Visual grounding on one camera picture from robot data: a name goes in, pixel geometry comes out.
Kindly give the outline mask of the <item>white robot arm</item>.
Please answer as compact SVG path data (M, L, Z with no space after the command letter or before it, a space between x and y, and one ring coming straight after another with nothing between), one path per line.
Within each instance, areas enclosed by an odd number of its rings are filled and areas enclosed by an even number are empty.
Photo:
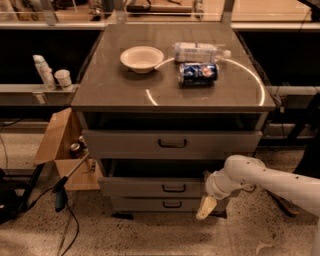
M202 197L196 218L203 220L232 192L246 185L260 185L300 208L320 217L320 180L294 173L270 169L256 158L232 155L224 167L205 179L206 194Z

